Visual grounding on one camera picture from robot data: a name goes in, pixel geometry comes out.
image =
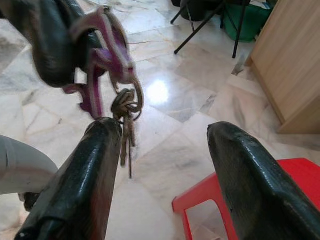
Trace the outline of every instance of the marble floor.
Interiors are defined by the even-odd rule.
[[[320,165],[318,135],[279,135],[280,122],[248,68],[232,71],[254,43],[234,42],[214,18],[178,55],[173,52],[191,33],[170,0],[95,0],[112,6],[127,34],[145,107],[136,123],[134,177],[118,169],[108,240],[183,240],[181,219],[171,201],[215,171],[206,139],[207,126],[228,121],[256,137],[276,159],[304,157]],[[96,5],[80,1],[87,11]],[[77,72],[77,78],[84,80]],[[101,91],[107,116],[115,97],[106,74]],[[31,47],[8,22],[0,20],[0,134],[27,143],[58,167],[76,147],[90,116],[80,97],[41,82]],[[195,240],[227,240],[213,202],[188,211]],[[0,196],[0,239],[11,240],[27,214],[16,194]]]

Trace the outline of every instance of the purple carabiner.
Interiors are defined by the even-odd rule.
[[[99,93],[99,77],[108,71],[112,86],[118,93],[118,83],[135,84],[134,63],[127,48],[125,32],[107,7],[99,7],[96,12],[80,18],[70,29],[72,40],[76,42],[87,31],[101,32],[106,48],[94,48],[90,53],[87,68],[87,84],[71,84],[63,88],[66,94],[79,92],[83,103],[80,107],[94,119],[103,116]]]

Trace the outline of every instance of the green bin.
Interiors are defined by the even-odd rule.
[[[239,21],[242,12],[241,5],[227,4],[226,9],[229,12],[232,20],[234,21],[235,26],[239,27]],[[255,36],[259,33],[261,28],[265,25],[268,20],[269,15],[271,14],[272,9],[263,9],[255,5],[249,5],[245,9],[240,42],[249,43],[255,39]],[[224,15],[224,29],[228,36],[232,40],[236,40],[237,31],[232,26],[230,19],[227,14]]]

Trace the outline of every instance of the red stool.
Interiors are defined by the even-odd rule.
[[[304,194],[320,211],[320,167],[305,158],[284,159],[277,161],[289,174]],[[238,240],[228,207],[223,199],[218,177],[211,174],[197,185],[190,188],[172,201],[175,213],[182,215],[184,232],[187,240],[192,240],[192,233],[187,216],[187,209],[213,200],[217,204],[229,240]]]

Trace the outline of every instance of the wooden furniture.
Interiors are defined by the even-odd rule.
[[[247,60],[282,126],[320,134],[320,1],[279,0]]]

